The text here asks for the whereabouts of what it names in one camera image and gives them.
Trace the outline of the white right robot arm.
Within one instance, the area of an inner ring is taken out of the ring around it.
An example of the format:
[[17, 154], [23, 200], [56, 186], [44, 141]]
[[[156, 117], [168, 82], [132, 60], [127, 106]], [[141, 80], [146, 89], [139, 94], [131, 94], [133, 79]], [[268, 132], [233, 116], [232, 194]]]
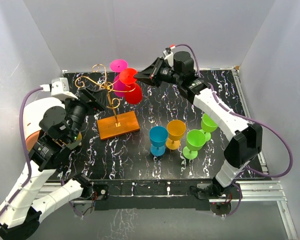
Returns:
[[235, 178], [262, 150], [261, 125], [251, 124], [227, 108], [212, 85], [200, 76], [197, 59], [187, 51], [174, 53], [171, 64], [158, 57], [146, 69], [136, 73], [134, 78], [154, 87], [160, 87], [163, 82], [176, 85], [182, 97], [217, 124], [229, 143], [224, 151], [225, 160], [221, 169], [205, 191], [220, 199], [229, 195]]

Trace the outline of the blue plastic wine glass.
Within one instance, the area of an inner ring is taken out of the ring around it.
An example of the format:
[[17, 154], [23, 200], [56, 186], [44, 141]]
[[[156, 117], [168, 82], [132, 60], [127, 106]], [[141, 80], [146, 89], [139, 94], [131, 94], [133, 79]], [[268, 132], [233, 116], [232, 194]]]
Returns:
[[166, 142], [168, 139], [168, 131], [163, 126], [154, 126], [149, 131], [149, 139], [151, 143], [150, 151], [155, 157], [162, 156], [166, 151]]

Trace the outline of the green plastic wine glass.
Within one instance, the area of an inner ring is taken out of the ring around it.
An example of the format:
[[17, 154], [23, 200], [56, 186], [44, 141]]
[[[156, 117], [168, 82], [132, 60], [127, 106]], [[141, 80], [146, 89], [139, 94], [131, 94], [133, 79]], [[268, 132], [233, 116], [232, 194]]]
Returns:
[[202, 115], [200, 126], [206, 142], [211, 140], [211, 133], [218, 128], [218, 125], [206, 113]]
[[206, 143], [205, 134], [198, 130], [190, 130], [186, 135], [186, 146], [183, 148], [182, 153], [186, 159], [193, 160], [198, 156], [198, 151]]

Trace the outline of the white orange cylindrical container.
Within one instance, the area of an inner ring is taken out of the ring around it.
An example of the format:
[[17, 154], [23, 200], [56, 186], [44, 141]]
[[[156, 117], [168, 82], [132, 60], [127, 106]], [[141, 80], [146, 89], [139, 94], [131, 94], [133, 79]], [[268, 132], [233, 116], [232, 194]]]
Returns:
[[66, 113], [66, 100], [47, 97], [28, 104], [23, 112], [26, 147], [43, 157], [81, 145], [80, 129]]

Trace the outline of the green plastic wine glass rear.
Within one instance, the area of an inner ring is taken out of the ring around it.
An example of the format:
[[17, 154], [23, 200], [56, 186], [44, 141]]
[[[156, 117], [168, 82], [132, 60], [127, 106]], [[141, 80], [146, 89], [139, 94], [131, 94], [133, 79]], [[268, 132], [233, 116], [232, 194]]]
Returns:
[[206, 142], [211, 140], [211, 133], [218, 128], [218, 125], [206, 113], [202, 115], [200, 126]]

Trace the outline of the green plastic wine glass front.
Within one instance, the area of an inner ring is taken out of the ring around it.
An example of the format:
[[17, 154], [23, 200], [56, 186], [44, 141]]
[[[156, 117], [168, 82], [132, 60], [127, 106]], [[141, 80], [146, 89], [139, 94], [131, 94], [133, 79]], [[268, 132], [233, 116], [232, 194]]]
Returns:
[[198, 130], [190, 130], [186, 135], [186, 146], [183, 148], [182, 153], [186, 159], [193, 160], [198, 156], [198, 151], [206, 143], [205, 134]]

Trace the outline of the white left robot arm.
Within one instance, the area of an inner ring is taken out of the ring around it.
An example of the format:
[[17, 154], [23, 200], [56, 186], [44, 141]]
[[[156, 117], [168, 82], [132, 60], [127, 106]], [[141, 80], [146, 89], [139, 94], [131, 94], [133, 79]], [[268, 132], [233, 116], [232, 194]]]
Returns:
[[70, 153], [82, 141], [81, 128], [87, 116], [107, 109], [107, 91], [63, 90], [30, 104], [23, 104], [19, 127], [26, 163], [8, 196], [0, 205], [0, 237], [25, 240], [55, 210], [72, 200], [94, 199], [94, 184], [78, 174], [57, 190], [38, 198], [45, 182], [61, 172]]

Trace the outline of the aluminium front frame rail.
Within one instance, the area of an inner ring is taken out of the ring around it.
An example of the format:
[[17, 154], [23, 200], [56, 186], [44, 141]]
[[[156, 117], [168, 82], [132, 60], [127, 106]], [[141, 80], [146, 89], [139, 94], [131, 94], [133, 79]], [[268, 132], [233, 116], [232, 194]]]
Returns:
[[240, 180], [220, 195], [210, 180], [152, 179], [96, 180], [89, 200], [95, 210], [116, 209], [196, 209], [227, 216], [231, 204], [276, 202], [288, 239], [298, 235], [288, 210], [287, 198], [278, 180]]

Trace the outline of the red plastic wine glass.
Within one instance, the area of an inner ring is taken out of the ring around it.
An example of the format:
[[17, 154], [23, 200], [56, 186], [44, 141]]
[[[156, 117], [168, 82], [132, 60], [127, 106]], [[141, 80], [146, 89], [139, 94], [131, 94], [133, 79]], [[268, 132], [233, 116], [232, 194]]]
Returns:
[[143, 98], [141, 87], [137, 84], [137, 70], [126, 68], [119, 74], [119, 80], [124, 84], [124, 97], [129, 104], [136, 105]]

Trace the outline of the magenta plastic wine glass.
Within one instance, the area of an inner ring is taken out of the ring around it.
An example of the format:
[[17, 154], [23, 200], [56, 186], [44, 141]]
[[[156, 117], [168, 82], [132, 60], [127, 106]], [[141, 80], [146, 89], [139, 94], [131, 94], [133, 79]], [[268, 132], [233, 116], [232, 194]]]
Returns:
[[119, 79], [120, 73], [128, 67], [128, 63], [124, 59], [116, 59], [110, 63], [110, 69], [117, 73], [116, 77], [113, 80], [113, 89], [114, 94], [117, 97], [123, 98], [125, 96], [125, 84], [122, 83]]

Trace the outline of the orange plastic wine glass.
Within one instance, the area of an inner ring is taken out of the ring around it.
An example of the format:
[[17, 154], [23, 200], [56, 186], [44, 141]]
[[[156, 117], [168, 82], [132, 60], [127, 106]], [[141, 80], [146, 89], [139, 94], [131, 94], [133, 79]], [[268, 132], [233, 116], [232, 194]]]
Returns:
[[176, 150], [181, 145], [181, 139], [186, 132], [186, 124], [181, 120], [172, 120], [167, 124], [168, 139], [166, 147], [170, 150]]

